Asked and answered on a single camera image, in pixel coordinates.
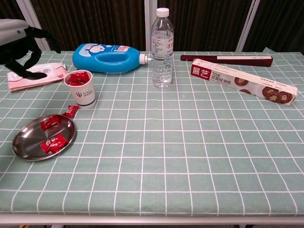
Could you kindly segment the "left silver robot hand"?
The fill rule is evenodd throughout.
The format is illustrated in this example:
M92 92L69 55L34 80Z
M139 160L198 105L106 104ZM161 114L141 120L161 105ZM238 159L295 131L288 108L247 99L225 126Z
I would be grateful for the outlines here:
M22 78L38 80L45 78L45 73L32 73L27 69L34 66L41 57L41 50L35 38L45 38L54 50L61 49L54 37L47 31L31 27L20 19L0 20L0 64Z

